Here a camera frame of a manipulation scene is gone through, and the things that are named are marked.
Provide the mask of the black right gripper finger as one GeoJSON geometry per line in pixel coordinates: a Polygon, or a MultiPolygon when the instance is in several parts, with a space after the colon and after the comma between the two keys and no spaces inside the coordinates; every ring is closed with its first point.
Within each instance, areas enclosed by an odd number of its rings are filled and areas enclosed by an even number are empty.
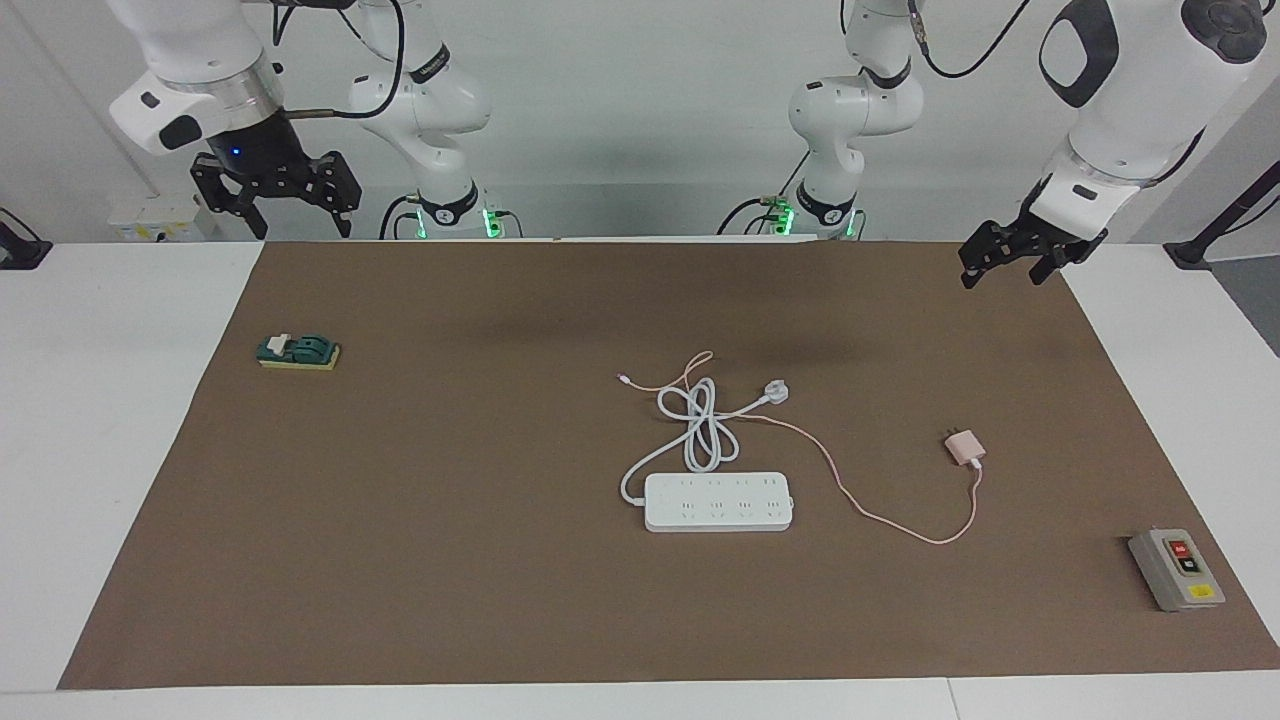
{"type": "Polygon", "coordinates": [[[205,208],[214,214],[230,213],[239,218],[256,240],[266,238],[266,220],[256,206],[257,192],[241,186],[232,192],[224,181],[225,168],[219,160],[193,160],[192,179],[205,208]]]}
{"type": "Polygon", "coordinates": [[[329,214],[339,237],[351,237],[351,215],[358,210],[361,186],[342,152],[330,151],[308,159],[301,197],[329,214]]]}

